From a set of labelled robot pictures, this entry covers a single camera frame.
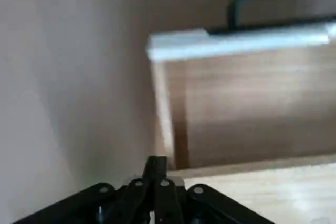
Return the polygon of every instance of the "white wall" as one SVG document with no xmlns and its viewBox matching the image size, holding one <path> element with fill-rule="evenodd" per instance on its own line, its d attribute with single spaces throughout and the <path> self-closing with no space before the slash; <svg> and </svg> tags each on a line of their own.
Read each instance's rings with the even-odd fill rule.
<svg viewBox="0 0 336 224">
<path fill-rule="evenodd" d="M 0 0 L 0 223 L 153 152 L 150 31 L 218 25 L 228 0 Z"/>
</svg>

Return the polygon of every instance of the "wooden drawer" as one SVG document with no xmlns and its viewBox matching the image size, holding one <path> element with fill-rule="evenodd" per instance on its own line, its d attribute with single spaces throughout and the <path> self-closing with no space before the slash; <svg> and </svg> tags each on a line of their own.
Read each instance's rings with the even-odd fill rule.
<svg viewBox="0 0 336 224">
<path fill-rule="evenodd" d="M 171 169 L 336 153 L 336 45 L 153 62 Z"/>
</svg>

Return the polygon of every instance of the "light wood panel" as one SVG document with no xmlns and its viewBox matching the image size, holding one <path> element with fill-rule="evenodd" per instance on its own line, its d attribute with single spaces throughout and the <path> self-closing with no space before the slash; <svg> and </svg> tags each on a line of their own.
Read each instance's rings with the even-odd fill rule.
<svg viewBox="0 0 336 224">
<path fill-rule="evenodd" d="M 315 158 L 315 162 L 323 159 L 335 160 L 335 156 Z M 235 169 L 242 168 L 200 168 L 170 175 L 189 177 L 184 179 L 187 188 L 207 184 L 277 224 L 336 223 L 336 163 L 220 175 Z M 217 176 L 207 175 L 209 171 Z"/>
<path fill-rule="evenodd" d="M 188 165 L 335 153 L 334 52 L 329 44 L 166 62 L 173 129 L 186 136 L 175 144 Z"/>
</svg>

